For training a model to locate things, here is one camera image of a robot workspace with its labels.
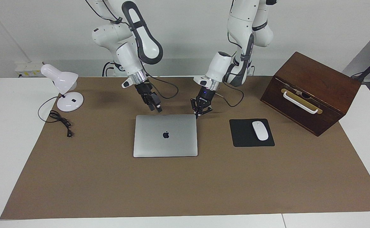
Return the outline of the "silver laptop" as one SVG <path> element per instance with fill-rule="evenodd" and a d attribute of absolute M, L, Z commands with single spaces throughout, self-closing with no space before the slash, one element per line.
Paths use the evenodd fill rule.
<path fill-rule="evenodd" d="M 198 156 L 196 120 L 193 114 L 137 115 L 133 157 Z"/>

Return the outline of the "black mouse pad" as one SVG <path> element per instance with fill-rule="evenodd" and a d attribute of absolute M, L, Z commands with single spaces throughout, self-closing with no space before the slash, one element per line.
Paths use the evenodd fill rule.
<path fill-rule="evenodd" d="M 267 140 L 260 140 L 253 128 L 253 122 L 262 122 L 268 134 Z M 267 119 L 230 119 L 232 142 L 235 147 L 275 146 Z"/>

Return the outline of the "white computer mouse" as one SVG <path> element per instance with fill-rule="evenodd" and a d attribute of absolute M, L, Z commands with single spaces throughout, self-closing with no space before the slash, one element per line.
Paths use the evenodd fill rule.
<path fill-rule="evenodd" d="M 253 121 L 252 127 L 253 127 L 253 130 L 258 140 L 266 141 L 269 138 L 269 134 L 266 129 L 266 126 L 264 125 L 262 121 Z"/>

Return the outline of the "brown table mat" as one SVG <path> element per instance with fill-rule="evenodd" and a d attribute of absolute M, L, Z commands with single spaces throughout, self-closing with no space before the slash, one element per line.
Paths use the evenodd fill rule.
<path fill-rule="evenodd" d="M 260 101 L 251 77 L 236 108 L 197 120 L 198 156 L 134 158 L 137 115 L 156 115 L 123 78 L 80 78 L 85 97 L 45 124 L 1 219 L 370 211 L 370 175 L 341 125 L 314 136 Z M 230 119 L 267 119 L 275 146 L 235 147 Z"/>

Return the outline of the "white desk lamp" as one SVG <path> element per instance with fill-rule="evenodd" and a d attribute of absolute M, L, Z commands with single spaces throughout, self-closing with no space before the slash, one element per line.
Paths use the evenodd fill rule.
<path fill-rule="evenodd" d="M 77 87 L 78 74 L 69 71 L 60 71 L 51 64 L 41 66 L 41 73 L 52 80 L 57 88 L 60 98 L 57 108 L 63 112 L 72 112 L 82 106 L 84 97 L 79 92 L 74 92 Z"/>

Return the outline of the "dark wooden box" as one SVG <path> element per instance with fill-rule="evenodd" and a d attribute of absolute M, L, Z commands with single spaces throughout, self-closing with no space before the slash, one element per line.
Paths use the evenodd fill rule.
<path fill-rule="evenodd" d="M 320 136 L 347 114 L 360 86 L 349 76 L 295 52 L 274 74 L 261 101 Z M 318 113 L 299 108 L 283 92 L 312 110 L 318 108 Z"/>

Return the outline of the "white wall power strip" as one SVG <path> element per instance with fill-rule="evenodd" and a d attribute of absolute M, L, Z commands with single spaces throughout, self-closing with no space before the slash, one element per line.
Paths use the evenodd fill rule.
<path fill-rule="evenodd" d="M 19 78 L 43 78 L 42 66 L 43 62 L 17 63 L 15 72 Z"/>

